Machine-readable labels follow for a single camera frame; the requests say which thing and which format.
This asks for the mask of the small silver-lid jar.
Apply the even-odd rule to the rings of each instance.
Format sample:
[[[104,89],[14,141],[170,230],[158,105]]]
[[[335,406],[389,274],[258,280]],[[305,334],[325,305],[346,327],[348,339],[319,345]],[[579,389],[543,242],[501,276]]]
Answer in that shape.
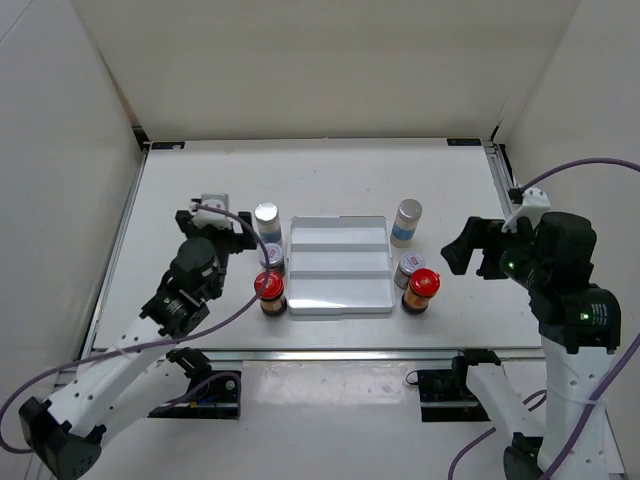
[[[399,259],[394,274],[395,285],[398,288],[405,290],[408,286],[412,274],[415,271],[425,267],[425,259],[421,254],[414,251],[407,251],[403,253]]]
[[[286,272],[284,252],[277,243],[266,243],[257,249],[259,263],[263,270],[269,268],[284,277]]]

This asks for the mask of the right blue corner label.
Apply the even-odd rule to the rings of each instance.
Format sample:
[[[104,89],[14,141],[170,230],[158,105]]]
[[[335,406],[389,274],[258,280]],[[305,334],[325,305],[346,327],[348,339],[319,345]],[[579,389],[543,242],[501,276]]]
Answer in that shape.
[[[478,138],[447,138],[447,145],[451,147],[477,147],[482,145]]]

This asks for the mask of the white three-compartment tray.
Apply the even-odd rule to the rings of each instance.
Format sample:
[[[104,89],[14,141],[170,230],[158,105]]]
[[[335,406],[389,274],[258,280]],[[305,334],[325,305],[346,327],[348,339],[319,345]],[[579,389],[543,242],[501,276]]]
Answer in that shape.
[[[289,311],[298,316],[379,316],[395,306],[392,252],[383,216],[290,220]]]

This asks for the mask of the right tall blue-label bottle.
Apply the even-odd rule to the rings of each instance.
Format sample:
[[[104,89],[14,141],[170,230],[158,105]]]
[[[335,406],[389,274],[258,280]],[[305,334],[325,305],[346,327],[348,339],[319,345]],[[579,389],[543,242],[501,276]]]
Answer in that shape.
[[[423,208],[416,199],[404,199],[397,208],[396,217],[390,234],[391,244],[397,248],[405,248],[412,240]]]

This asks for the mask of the left small silver-lid jar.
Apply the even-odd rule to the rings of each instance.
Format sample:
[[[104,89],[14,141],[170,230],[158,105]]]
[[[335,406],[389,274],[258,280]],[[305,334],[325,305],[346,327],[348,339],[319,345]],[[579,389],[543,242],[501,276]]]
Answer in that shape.
[[[257,249],[259,263],[263,270],[269,268],[284,277],[286,272],[284,252],[277,243],[266,243]]]

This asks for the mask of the aluminium left rail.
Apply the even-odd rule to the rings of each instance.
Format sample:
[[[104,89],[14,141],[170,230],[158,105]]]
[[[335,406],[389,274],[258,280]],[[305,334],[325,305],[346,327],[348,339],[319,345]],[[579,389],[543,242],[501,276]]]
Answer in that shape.
[[[143,149],[142,149],[141,162],[139,167],[136,170],[131,187],[127,194],[124,209],[117,226],[116,235],[115,235],[111,250],[109,252],[108,261],[106,264],[106,268],[104,270],[104,274],[102,276],[100,288],[98,290],[98,294],[97,294],[93,309],[91,311],[91,315],[89,317],[89,323],[85,330],[85,334],[84,334],[81,346],[76,355],[77,360],[88,357],[93,351],[93,345],[97,335],[99,322],[100,322],[102,312],[109,294],[109,290],[111,287],[117,262],[120,256],[120,252],[121,252],[126,231],[128,228],[129,220],[133,210],[133,206],[139,190],[139,185],[142,180],[142,176],[144,173],[144,169],[145,169],[145,165],[148,157],[148,152],[149,152],[149,143],[144,143]]]

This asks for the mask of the left blue corner label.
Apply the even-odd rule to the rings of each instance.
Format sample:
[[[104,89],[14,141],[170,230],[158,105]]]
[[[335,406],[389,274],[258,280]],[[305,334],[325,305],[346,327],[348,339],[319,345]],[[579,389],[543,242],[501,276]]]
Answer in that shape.
[[[151,150],[182,150],[185,148],[185,142],[153,142]]]

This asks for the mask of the right small silver-lid jar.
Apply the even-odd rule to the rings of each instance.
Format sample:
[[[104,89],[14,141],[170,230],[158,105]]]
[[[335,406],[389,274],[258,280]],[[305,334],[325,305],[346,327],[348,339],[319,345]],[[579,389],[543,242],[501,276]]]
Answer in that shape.
[[[407,251],[403,253],[399,259],[394,274],[395,285],[398,288],[405,290],[408,286],[412,274],[415,271],[425,267],[425,259],[421,254],[414,251]]]

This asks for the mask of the left tall blue-label bottle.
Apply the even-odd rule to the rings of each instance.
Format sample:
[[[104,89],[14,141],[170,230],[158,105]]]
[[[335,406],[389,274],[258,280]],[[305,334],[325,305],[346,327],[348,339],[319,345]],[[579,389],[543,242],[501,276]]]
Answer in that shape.
[[[254,210],[254,216],[262,241],[265,244],[282,245],[283,235],[277,206],[271,202],[259,203]]]

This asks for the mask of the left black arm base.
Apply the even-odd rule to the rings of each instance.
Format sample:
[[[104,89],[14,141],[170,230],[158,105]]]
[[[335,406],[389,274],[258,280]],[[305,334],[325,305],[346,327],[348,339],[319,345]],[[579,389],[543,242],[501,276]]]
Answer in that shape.
[[[149,418],[238,420],[241,416],[242,372],[216,370],[199,349],[169,352],[166,360],[188,381],[182,396],[152,410]]]

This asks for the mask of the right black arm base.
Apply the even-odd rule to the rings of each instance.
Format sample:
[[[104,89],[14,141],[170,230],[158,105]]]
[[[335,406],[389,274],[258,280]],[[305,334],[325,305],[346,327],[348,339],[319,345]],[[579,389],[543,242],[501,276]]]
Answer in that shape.
[[[464,349],[446,368],[422,368],[410,371],[405,384],[418,388],[423,423],[488,422],[489,417],[467,386],[471,366],[501,365],[492,350]]]

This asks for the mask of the tall blue-label bottle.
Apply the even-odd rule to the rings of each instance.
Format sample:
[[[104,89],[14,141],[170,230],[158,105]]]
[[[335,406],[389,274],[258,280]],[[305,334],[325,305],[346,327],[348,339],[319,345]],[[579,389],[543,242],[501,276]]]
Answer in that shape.
[[[391,244],[397,248],[405,248],[412,240],[423,208],[416,199],[404,199],[397,208],[396,217],[390,234]]]
[[[265,244],[282,245],[283,235],[277,206],[271,202],[259,203],[254,210],[254,216],[262,241]]]

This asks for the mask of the blue corner label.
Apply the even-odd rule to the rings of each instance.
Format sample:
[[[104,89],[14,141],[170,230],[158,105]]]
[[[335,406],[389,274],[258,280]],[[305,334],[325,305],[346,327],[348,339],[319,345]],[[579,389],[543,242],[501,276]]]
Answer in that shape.
[[[478,138],[447,138],[447,145],[451,147],[477,147],[482,145]]]
[[[185,142],[153,142],[151,150],[182,150],[185,148]]]

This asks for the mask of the red-lid sauce jar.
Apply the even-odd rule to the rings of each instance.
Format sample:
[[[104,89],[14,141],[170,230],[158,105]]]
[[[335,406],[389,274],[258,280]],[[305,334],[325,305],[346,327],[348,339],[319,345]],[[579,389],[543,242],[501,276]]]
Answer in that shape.
[[[287,310],[284,280],[277,271],[261,272],[254,281],[254,290],[262,312],[277,317]]]
[[[428,268],[413,272],[402,296],[402,307],[411,315],[424,313],[441,286],[440,275]]]

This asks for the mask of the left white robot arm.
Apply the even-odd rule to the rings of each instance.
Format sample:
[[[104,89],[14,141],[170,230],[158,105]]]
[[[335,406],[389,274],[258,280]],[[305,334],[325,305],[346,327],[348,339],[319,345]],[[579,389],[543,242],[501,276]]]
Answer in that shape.
[[[71,363],[75,379],[19,408],[28,452],[56,479],[79,479],[120,432],[161,407],[198,400],[217,379],[206,356],[188,342],[211,301],[221,297],[229,257],[263,249],[252,216],[200,204],[179,210],[186,239],[156,293],[106,352]]]

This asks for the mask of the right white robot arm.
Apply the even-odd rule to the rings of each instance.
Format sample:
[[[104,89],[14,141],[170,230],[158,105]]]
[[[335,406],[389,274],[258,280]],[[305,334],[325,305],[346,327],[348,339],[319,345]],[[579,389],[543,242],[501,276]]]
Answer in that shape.
[[[508,479],[606,479],[606,408],[601,396],[620,345],[621,307],[591,281],[597,236],[584,217],[547,212],[506,231],[501,220],[471,217],[441,255],[455,275],[466,273],[474,251],[477,275],[511,279],[529,296],[546,365],[546,420],[539,424],[513,390],[497,355],[466,350],[455,357],[449,387],[477,398],[507,441]]]

